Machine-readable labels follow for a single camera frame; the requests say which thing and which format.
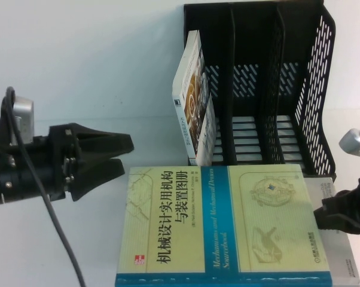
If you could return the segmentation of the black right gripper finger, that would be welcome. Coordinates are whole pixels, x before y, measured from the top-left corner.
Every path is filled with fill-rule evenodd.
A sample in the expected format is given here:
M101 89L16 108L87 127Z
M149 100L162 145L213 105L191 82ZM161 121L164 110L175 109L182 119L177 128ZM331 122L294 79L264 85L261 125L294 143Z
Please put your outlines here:
M338 230L338 215L360 219L360 178L353 190L342 190L333 197L322 200L322 207L314 211L320 230Z
M338 230L347 234L360 235L360 219L351 218L345 215L338 215Z

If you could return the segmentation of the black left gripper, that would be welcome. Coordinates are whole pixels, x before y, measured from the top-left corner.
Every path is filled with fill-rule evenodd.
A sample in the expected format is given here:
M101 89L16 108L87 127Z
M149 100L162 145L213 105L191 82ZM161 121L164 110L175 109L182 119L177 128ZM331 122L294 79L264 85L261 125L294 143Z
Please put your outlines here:
M78 201L91 190L125 174L120 159L134 150L130 135L90 129L77 123L51 126L48 134L51 201L65 193ZM78 172L78 164L98 164Z

